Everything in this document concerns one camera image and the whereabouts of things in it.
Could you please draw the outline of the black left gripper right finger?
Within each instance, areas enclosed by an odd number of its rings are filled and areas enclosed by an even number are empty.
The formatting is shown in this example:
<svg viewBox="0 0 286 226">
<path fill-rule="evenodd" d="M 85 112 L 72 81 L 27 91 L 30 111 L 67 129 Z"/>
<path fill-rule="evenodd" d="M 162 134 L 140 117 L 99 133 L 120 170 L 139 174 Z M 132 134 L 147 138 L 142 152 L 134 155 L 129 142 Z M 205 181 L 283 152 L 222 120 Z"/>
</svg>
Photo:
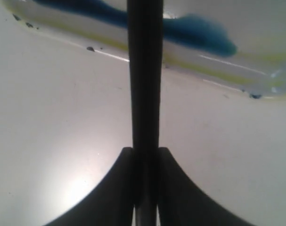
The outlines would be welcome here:
<svg viewBox="0 0 286 226">
<path fill-rule="evenodd" d="M 250 226 L 220 206 L 186 175 L 170 150 L 158 149 L 158 209 L 162 226 Z"/>
</svg>

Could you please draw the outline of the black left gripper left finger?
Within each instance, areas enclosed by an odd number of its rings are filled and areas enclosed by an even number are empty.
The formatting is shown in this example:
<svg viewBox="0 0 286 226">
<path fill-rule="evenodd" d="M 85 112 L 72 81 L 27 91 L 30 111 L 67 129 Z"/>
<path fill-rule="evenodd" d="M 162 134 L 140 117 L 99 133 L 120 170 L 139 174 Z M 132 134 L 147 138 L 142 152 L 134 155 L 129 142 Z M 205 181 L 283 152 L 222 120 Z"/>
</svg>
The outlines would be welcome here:
<svg viewBox="0 0 286 226">
<path fill-rule="evenodd" d="M 135 153 L 125 147 L 100 183 L 48 226 L 130 226 L 134 208 Z"/>
</svg>

